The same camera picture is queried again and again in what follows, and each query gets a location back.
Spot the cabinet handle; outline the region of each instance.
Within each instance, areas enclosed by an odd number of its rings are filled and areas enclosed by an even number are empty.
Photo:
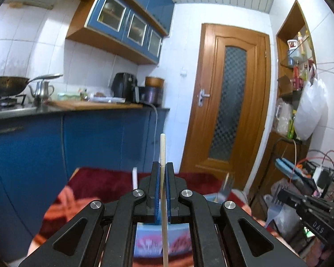
[[[8,127],[0,129],[0,134],[8,134],[9,132],[21,131],[21,130],[23,130],[23,126]]]

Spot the wooden bowl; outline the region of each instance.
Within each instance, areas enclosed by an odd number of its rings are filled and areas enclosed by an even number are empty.
[[[162,88],[165,80],[159,77],[147,76],[145,78],[145,86]]]

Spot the metal screw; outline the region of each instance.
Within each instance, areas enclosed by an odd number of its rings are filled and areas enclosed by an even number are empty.
[[[228,208],[229,210],[232,210],[236,207],[236,204],[233,201],[226,201],[224,203],[225,208]]]
[[[182,191],[182,196],[183,197],[190,197],[191,195],[193,195],[193,192],[191,190],[183,190]]]
[[[102,206],[102,203],[100,201],[93,201],[90,203],[91,208],[100,208]]]
[[[140,190],[140,189],[136,189],[132,192],[132,194],[135,196],[135,197],[141,197],[143,196],[143,190]]]

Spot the wok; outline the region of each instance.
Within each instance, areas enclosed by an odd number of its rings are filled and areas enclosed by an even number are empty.
[[[33,79],[20,76],[0,76],[0,97],[14,96],[23,92],[26,86],[34,80],[55,79],[63,76],[63,74],[46,74],[37,76]]]

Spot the kettle spout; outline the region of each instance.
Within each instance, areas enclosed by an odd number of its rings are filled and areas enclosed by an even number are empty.
[[[32,97],[35,98],[35,93],[33,92],[32,86],[31,86],[31,85],[28,85],[28,86],[29,86],[29,88],[30,88]]]

